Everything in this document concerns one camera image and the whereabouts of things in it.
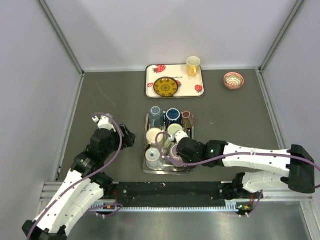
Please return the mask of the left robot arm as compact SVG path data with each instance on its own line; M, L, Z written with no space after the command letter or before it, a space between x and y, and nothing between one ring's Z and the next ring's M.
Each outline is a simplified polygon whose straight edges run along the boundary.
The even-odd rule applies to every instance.
M103 169L121 150L133 147L135 138L124 124L97 129L86 149L74 159L49 204L35 219L23 224L22 231L27 239L67 239L76 223L97 200L113 194L113 180Z

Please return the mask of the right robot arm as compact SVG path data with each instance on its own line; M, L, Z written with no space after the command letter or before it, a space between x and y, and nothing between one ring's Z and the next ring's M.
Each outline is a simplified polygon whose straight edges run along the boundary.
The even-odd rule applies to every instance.
M313 194L319 188L315 184L315 170L319 166L302 146L296 144L290 149L269 150L219 140L203 144L187 137L178 140L177 154L187 167L253 169L254 172L238 173L231 183L218 186L225 200L246 198L249 194L276 188L288 187L301 194Z

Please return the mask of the green mug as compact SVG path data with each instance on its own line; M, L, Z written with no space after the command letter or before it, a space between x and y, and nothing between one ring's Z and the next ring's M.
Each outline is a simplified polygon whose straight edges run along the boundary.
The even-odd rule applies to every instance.
M182 131L182 130L183 130L183 127L177 123L170 124L167 127L166 132L169 134L169 136L167 137L165 144L164 144L165 149L168 149L171 146L171 144L175 141L175 133Z

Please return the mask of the light blue white mug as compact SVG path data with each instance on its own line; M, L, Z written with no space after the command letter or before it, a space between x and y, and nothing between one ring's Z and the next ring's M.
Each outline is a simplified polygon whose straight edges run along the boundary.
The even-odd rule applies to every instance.
M162 163L162 156L160 151L155 148L149 148L145 153L146 165L152 170L165 170Z

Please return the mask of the purple mug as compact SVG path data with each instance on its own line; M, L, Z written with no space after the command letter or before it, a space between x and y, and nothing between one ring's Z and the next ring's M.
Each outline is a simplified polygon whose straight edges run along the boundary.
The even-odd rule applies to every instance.
M183 163L183 159L178 155L178 150L177 150L178 144L174 144L169 151L169 156L172 160L179 162L179 163Z

